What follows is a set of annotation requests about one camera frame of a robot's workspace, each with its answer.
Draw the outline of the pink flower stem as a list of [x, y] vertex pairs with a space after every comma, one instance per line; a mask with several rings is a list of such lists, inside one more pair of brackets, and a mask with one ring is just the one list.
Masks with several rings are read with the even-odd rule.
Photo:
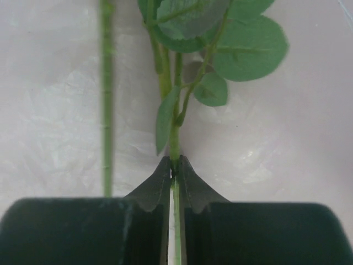
[[264, 16], [272, 1], [139, 1], [158, 76], [161, 105], [156, 152], [169, 149], [175, 221], [175, 264], [186, 264], [184, 210], [223, 202], [180, 153], [179, 130], [191, 97], [208, 107], [228, 102], [228, 81], [245, 82], [274, 72], [289, 44], [277, 22]]
[[101, 139], [103, 194], [113, 195], [113, 12], [110, 1], [100, 1]]

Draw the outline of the purple pink wrapping paper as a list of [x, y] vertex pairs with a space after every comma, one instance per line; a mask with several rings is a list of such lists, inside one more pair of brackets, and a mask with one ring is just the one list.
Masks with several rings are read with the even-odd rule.
[[[352, 2], [276, 1], [290, 50], [224, 107], [189, 102], [182, 152], [230, 200], [309, 201], [352, 217]], [[135, 1], [116, 2], [116, 194], [158, 163], [159, 106]], [[98, 4], [1, 2], [1, 208], [101, 195]]]

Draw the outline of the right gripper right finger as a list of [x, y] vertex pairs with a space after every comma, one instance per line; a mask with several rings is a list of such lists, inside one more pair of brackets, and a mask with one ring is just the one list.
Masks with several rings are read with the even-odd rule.
[[316, 203], [231, 202], [179, 159], [182, 264], [351, 264], [336, 215]]

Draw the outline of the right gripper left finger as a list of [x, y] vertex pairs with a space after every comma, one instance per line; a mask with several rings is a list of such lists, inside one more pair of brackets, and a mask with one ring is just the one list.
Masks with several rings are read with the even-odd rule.
[[2, 264], [167, 264], [169, 157], [125, 197], [22, 198], [1, 218]]

